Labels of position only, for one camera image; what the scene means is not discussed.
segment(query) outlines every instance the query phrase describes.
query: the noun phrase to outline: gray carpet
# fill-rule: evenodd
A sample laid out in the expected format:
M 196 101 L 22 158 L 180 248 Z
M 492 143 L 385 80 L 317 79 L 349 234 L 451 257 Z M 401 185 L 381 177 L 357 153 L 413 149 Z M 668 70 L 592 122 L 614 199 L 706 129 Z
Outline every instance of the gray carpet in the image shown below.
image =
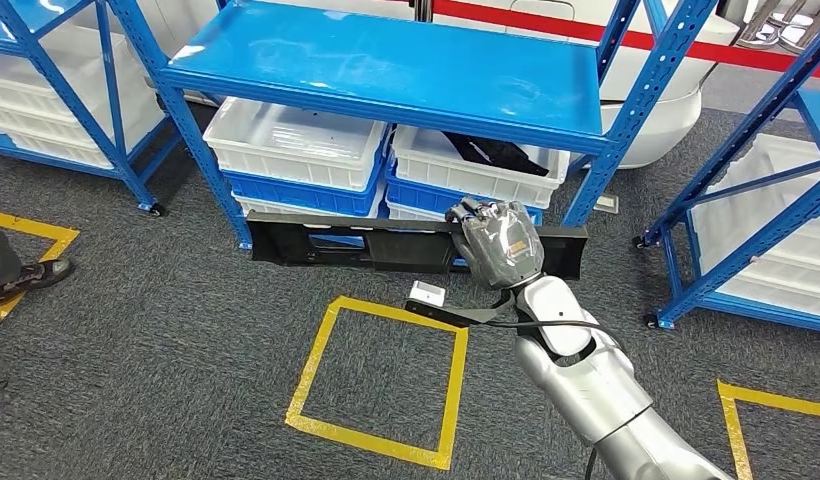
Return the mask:
M 622 210 L 593 214 L 572 284 L 621 334 L 667 421 L 729 472 L 716 379 L 820 402 L 820 333 L 704 311 L 647 331 L 640 316 L 668 297 L 665 267 L 628 242 L 739 119 L 707 110 L 665 159 L 619 173 L 609 190 Z M 469 335 L 450 471 L 286 426 L 327 305 L 400 305 L 420 277 L 249 261 L 183 151 L 152 189 L 170 216 L 137 210 L 117 181 L 0 158 L 0 211 L 80 230 L 67 251 L 74 276 L 28 295 L 0 326 L 0 479 L 580 478 L 588 452 L 518 370 L 506 331 Z M 27 258 L 44 248 L 16 237 Z M 421 279 L 467 306 L 493 297 L 468 277 Z M 432 448 L 451 346 L 445 332 L 342 313 L 303 413 Z M 740 416 L 757 478 L 820 478 L 820 419 L 742 403 Z

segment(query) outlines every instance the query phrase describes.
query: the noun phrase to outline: white plastic bin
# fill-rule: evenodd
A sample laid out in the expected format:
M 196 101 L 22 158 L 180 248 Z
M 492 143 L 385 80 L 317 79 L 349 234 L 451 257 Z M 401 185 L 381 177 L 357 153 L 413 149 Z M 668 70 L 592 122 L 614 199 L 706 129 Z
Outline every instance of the white plastic bin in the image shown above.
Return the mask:
M 551 194 L 566 179 L 569 152 L 526 145 L 520 147 L 532 161 L 549 170 L 547 176 L 467 162 L 445 135 L 437 130 L 401 125 L 392 142 L 398 161 L 395 173 L 398 178 L 548 208 Z
M 363 218 L 377 218 L 378 217 L 378 208 L 380 207 L 381 200 L 383 200 L 383 187 L 378 189 L 378 192 L 375 194 L 375 201 L 372 203 L 372 209 L 369 210 L 369 214 Z M 306 207 L 299 207 L 297 205 L 288 205 L 286 203 L 277 203 L 277 202 L 269 202 L 266 200 L 259 200 L 256 198 L 249 198 L 249 197 L 242 197 L 233 192 L 231 192 L 233 198 L 239 202 L 239 205 L 242 207 L 242 213 L 244 215 L 248 215 L 248 212 L 251 210 L 260 213 L 284 213 L 284 214 L 295 214 L 295 215 L 326 215 L 331 217 L 342 217 L 342 216 L 351 216 L 351 215 L 342 215 L 336 212 L 331 212 L 328 210 L 316 210 L 314 208 L 306 208 Z
M 157 105 L 156 97 L 151 97 L 131 124 L 125 124 L 124 141 L 128 153 L 139 143 L 145 135 L 163 120 L 165 114 Z M 18 148 L 62 158 L 76 163 L 83 163 L 98 168 L 111 169 L 113 165 L 101 152 L 101 149 L 92 142 L 69 142 L 65 138 L 55 137 L 48 133 L 36 130 L 13 129 L 0 123 L 3 130 Z
M 433 222 L 445 221 L 445 215 L 429 212 L 420 208 L 408 207 L 407 205 L 392 203 L 390 201 L 386 202 L 386 206 L 389 207 L 390 220 L 425 220 Z
M 359 192 L 385 128 L 373 120 L 228 97 L 204 140 L 224 170 Z
M 820 315 L 820 292 L 774 283 L 751 274 L 739 274 L 716 290 L 777 307 Z
M 811 142 L 758 135 L 749 152 L 728 167 L 712 193 L 732 185 L 788 170 L 820 159 Z M 693 208 L 699 243 L 707 245 L 701 268 L 706 272 L 820 180 L 820 172 L 732 195 Z M 820 265 L 820 217 L 809 220 L 764 257 L 794 258 Z
M 124 125 L 135 123 L 143 115 L 155 118 L 160 115 L 160 108 L 156 102 L 154 105 L 150 104 L 151 99 L 156 98 L 156 92 L 145 84 L 141 72 L 142 70 L 137 69 L 134 75 L 119 82 L 122 124 Z M 113 140 L 113 117 L 109 101 L 91 109 L 90 113 L 110 140 Z M 66 142 L 92 143 L 92 138 L 86 129 L 73 115 L 56 115 L 0 102 L 0 125 L 15 131 L 41 132 Z
M 116 77 L 127 78 L 137 68 L 124 35 L 111 34 Z M 107 89 L 101 41 L 97 30 L 63 24 L 42 39 L 45 51 L 87 108 L 106 103 Z M 26 58 L 0 54 L 0 104 L 44 114 L 71 116 L 45 77 Z

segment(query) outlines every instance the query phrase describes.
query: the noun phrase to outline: robotic arm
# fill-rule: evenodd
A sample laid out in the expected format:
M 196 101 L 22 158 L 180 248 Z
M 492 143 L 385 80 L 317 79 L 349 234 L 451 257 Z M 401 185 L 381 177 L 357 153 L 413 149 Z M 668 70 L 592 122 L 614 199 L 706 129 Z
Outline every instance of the robotic arm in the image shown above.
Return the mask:
M 542 273 L 542 245 L 520 203 L 467 198 L 446 220 L 462 224 L 455 245 L 474 276 L 502 291 L 502 301 L 493 310 L 443 308 L 444 290 L 416 282 L 408 310 L 461 326 L 516 328 L 522 369 L 615 478 L 731 478 L 654 411 L 618 340 L 581 308 L 563 280 Z M 518 323 L 493 320 L 512 306 Z

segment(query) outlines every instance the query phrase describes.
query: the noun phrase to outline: blue metal shelf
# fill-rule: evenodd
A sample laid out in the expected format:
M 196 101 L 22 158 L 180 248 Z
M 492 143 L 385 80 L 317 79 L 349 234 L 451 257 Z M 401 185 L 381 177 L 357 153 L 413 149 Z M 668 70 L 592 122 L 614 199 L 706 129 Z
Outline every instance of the blue metal shelf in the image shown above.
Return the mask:
M 45 34 L 70 18 L 94 0 L 10 0 L 35 38 Z M 24 49 L 0 20 L 0 53 L 24 56 Z
M 162 73 L 198 91 L 600 153 L 596 70 L 583 45 L 236 2 Z
M 52 167 L 74 170 L 75 172 L 89 173 L 108 178 L 119 178 L 118 172 L 113 169 L 93 167 L 91 165 L 71 162 L 58 157 L 51 157 L 41 153 L 31 152 L 30 150 L 23 150 L 16 147 L 13 141 L 10 140 L 10 137 L 2 134 L 0 134 L 0 154 L 26 160 L 28 162 L 41 163 Z
M 813 140 L 820 151 L 820 90 L 799 89 L 793 104 L 802 114 L 805 125 L 813 135 Z
M 163 119 L 153 130 L 148 132 L 142 140 L 140 140 L 133 150 L 128 155 L 128 161 L 131 165 L 135 165 L 137 160 L 142 156 L 145 152 L 148 145 L 154 140 L 157 134 L 160 133 L 160 130 L 165 128 L 167 125 L 171 125 L 171 119 L 166 117 Z M 173 135 L 164 145 L 160 148 L 154 156 L 145 164 L 145 166 L 137 172 L 137 175 L 143 181 L 147 181 L 151 175 L 159 168 L 162 164 L 162 161 L 165 157 L 171 153 L 172 149 L 180 143 L 181 138 L 178 135 Z M 0 134 L 0 154 L 5 155 L 8 157 L 17 158 L 20 160 L 25 160 L 28 162 L 33 163 L 40 163 L 42 165 L 49 165 L 51 167 L 57 168 L 65 168 L 66 170 L 74 170 L 75 172 L 81 173 L 88 173 L 90 175 L 97 175 L 99 177 L 106 177 L 106 178 L 115 178 L 121 179 L 118 171 L 112 168 L 99 168 L 93 167 L 91 165 L 86 165 L 83 163 L 72 162 L 70 160 L 66 160 L 59 157 L 52 157 L 50 155 L 44 155 L 38 152 L 32 152 L 30 150 L 24 150 L 22 148 L 18 148 L 15 143 L 13 143 L 12 139 L 7 135 Z
M 619 0 L 593 48 L 219 0 L 220 14 L 169 62 L 135 0 L 109 0 L 245 248 L 250 232 L 184 89 L 584 153 L 591 168 L 563 221 L 583 225 L 716 4 L 682 0 L 669 18 L 649 13 L 664 28 L 622 106 L 626 114 L 602 135 L 599 86 L 639 2 Z
M 161 214 L 163 209 L 156 205 L 156 199 L 148 191 L 146 183 L 163 162 L 169 152 L 179 143 L 179 132 L 168 139 L 140 170 L 136 169 L 137 159 L 151 140 L 159 133 L 171 117 L 166 117 L 133 148 L 125 151 L 124 130 L 118 84 L 113 64 L 110 39 L 108 0 L 0 0 L 0 53 L 27 58 L 36 70 L 48 81 L 54 91 L 65 102 L 78 122 L 112 163 L 112 169 L 96 168 L 61 158 L 41 155 L 17 148 L 9 137 L 0 135 L 0 154 L 30 162 L 66 168 L 92 175 L 116 178 L 124 182 L 136 199 L 139 208 Z M 58 25 L 83 8 L 95 4 L 104 73 L 107 81 L 107 95 L 113 121 L 114 138 L 110 139 L 83 104 L 77 93 L 68 84 L 63 74 L 42 48 L 39 40 Z
M 789 204 L 775 218 L 755 232 L 733 252 L 725 256 L 706 273 L 699 270 L 700 245 L 695 225 L 692 223 L 691 209 L 731 195 L 737 195 L 756 188 L 784 182 L 799 176 L 820 171 L 820 160 L 806 165 L 777 172 L 739 185 L 707 193 L 707 187 L 721 178 L 721 173 L 731 160 L 770 120 L 786 106 L 793 106 L 802 114 L 808 130 L 820 150 L 820 91 L 801 88 L 820 64 L 820 31 L 793 65 L 764 95 L 749 115 L 728 136 L 702 169 L 684 187 L 670 206 L 646 229 L 641 237 L 642 246 L 661 246 L 668 270 L 672 299 L 668 305 L 657 311 L 657 325 L 673 328 L 675 321 L 694 308 L 708 308 L 721 312 L 744 315 L 760 320 L 783 323 L 798 327 L 820 330 L 820 316 L 781 308 L 736 296 L 718 293 L 716 290 L 746 268 L 753 258 L 765 254 L 769 249 L 787 238 L 807 221 L 820 216 L 820 180 L 798 199 Z M 675 245 L 671 230 L 678 223 L 685 223 L 693 257 L 693 281 L 684 286 L 677 264 Z

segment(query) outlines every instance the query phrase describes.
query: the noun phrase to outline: yellow tape square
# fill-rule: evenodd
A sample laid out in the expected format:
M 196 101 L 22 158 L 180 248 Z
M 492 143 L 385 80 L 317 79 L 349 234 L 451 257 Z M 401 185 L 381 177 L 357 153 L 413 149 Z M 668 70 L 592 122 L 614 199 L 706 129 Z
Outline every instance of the yellow tape square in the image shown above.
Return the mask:
M 725 426 L 728 429 L 728 443 L 731 444 L 731 452 L 734 455 L 734 468 L 737 470 L 738 480 L 753 479 L 746 442 L 743 440 L 743 429 L 740 426 L 740 415 L 737 412 L 737 400 L 820 417 L 820 403 L 737 387 L 722 383 L 721 380 L 717 380 L 716 384 L 722 400 L 722 412 L 725 415 Z
M 358 432 L 305 417 L 301 414 L 304 409 L 304 402 L 310 393 L 313 379 L 316 376 L 316 370 L 319 368 L 322 354 L 327 346 L 328 337 L 336 323 L 339 311 L 343 308 L 454 333 L 454 351 L 451 355 L 451 371 L 449 373 L 448 388 L 445 394 L 442 431 L 440 432 L 439 445 L 436 450 L 427 450 L 368 433 Z M 399 308 L 364 302 L 348 297 L 339 297 L 328 306 L 325 316 L 322 319 L 322 325 L 319 327 L 319 332 L 313 341 L 310 356 L 307 357 L 304 371 L 301 372 L 301 380 L 298 382 L 298 387 L 295 388 L 295 393 L 292 395 L 292 402 L 289 404 L 289 409 L 286 412 L 286 423 L 302 432 L 327 438 L 335 442 L 428 467 L 448 470 L 451 467 L 451 452 L 454 447 L 454 437 L 457 431 L 457 409 L 460 403 L 460 389 L 463 385 L 463 368 L 466 362 L 466 346 L 468 343 L 469 333 L 465 328 L 453 327 Z
M 80 232 L 71 228 L 57 227 L 55 225 L 48 225 L 47 223 L 37 222 L 35 220 L 28 220 L 26 218 L 15 217 L 0 212 L 0 228 L 7 228 L 17 232 L 26 233 L 29 235 L 36 235 L 37 237 L 50 238 L 54 241 L 42 258 L 39 261 L 53 260 L 60 256 L 68 245 L 77 237 Z M 24 294 L 17 295 L 13 299 L 0 304 L 0 323 L 1 320 L 10 314 L 13 308 L 18 305 Z

